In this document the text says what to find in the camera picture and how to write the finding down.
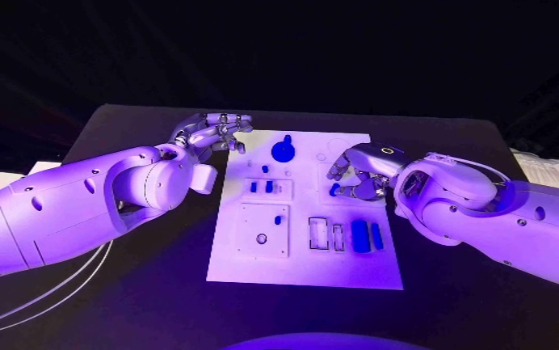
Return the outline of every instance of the small blue piece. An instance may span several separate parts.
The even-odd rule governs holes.
[[[295,156],[295,148],[291,145],[291,136],[287,134],[282,141],[271,147],[271,157],[277,162],[288,162]]]
[[[367,223],[362,220],[352,222],[353,250],[356,253],[370,252]]]
[[[340,188],[340,185],[337,183],[334,183],[331,185],[331,189],[330,189],[330,196],[336,196],[336,190]]]
[[[380,229],[379,229],[379,224],[377,223],[372,223],[370,224],[370,233],[373,235],[375,249],[380,250],[385,246],[382,244]]]

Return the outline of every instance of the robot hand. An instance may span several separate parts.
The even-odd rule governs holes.
[[[174,209],[189,189],[209,194],[213,150],[245,146],[252,118],[196,114],[170,141],[42,171],[0,189],[0,275],[53,264],[95,249]]]
[[[483,167],[501,178],[467,166]],[[334,193],[377,200],[393,188],[395,213],[441,245],[473,245],[494,261],[559,283],[559,189],[510,181],[493,168],[441,154],[405,161],[382,144],[349,148],[327,174],[340,180],[350,165],[362,183]]]

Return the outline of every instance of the table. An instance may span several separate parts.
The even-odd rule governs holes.
[[[163,143],[194,112],[210,110],[102,106],[63,162]],[[369,133],[411,158],[437,151],[524,179],[488,121],[243,113],[252,114],[256,129]],[[174,211],[115,241],[91,284],[43,317],[3,331],[0,347],[212,349],[304,331],[376,335],[429,348],[559,344],[559,285],[498,264],[465,244],[437,245],[390,209],[405,291],[206,282],[226,153],[209,162],[219,170],[212,194],[190,192]],[[1,310],[49,289],[85,259],[0,279]]]

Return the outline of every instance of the robotic arm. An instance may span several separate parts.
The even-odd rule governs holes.
[[[252,118],[197,114],[167,144],[140,146],[42,171],[0,189],[0,275],[79,256],[179,206],[189,188],[209,194],[213,150],[245,145]]]
[[[494,172],[487,175],[467,165]],[[327,178],[340,180],[350,166],[362,181],[336,195],[379,200],[393,189],[396,214],[442,245],[473,245],[493,260],[559,283],[559,189],[510,181],[493,168],[439,154],[409,162],[379,143],[349,148]]]

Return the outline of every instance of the white board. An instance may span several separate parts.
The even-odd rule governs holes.
[[[271,147],[287,134],[295,157],[282,163],[271,157]],[[328,193],[333,181],[326,172],[347,148],[370,142],[369,135],[254,130],[235,136],[246,144],[246,154],[229,153],[206,280],[403,289],[385,201],[366,202]],[[267,193],[262,186],[268,181],[274,182],[274,190]],[[353,169],[339,183],[359,183]],[[281,209],[288,215],[277,225]],[[320,233],[320,246],[324,227],[310,218],[326,219],[328,249],[311,249],[311,223],[313,232]],[[383,249],[375,250],[372,242],[369,253],[354,252],[354,220],[366,221],[369,228],[373,223],[379,225]],[[264,240],[261,234],[265,243],[258,243],[256,238]],[[334,249],[340,239],[343,251]]]

